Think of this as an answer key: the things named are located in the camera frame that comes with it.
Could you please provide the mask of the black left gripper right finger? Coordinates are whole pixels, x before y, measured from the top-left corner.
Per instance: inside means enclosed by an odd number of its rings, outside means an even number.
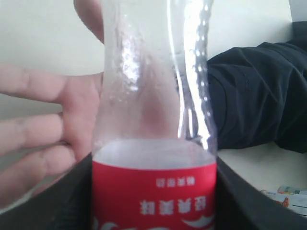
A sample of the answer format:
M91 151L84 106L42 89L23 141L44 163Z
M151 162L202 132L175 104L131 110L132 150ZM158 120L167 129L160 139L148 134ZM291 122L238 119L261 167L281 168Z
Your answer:
M217 158L216 230L305 230L307 219L256 190Z

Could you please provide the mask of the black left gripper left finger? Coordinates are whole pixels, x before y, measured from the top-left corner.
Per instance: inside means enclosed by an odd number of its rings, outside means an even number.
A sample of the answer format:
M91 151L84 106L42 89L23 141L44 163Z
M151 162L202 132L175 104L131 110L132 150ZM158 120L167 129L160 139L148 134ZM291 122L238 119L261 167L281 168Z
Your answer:
M0 216L2 230L91 229L92 156L45 191Z

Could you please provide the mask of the black sleeved forearm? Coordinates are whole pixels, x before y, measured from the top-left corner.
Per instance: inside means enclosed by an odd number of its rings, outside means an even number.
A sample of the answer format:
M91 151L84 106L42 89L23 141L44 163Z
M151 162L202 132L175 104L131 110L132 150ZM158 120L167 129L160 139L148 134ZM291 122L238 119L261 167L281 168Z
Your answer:
M218 149L274 142L307 151L307 23L283 43L234 47L208 60Z

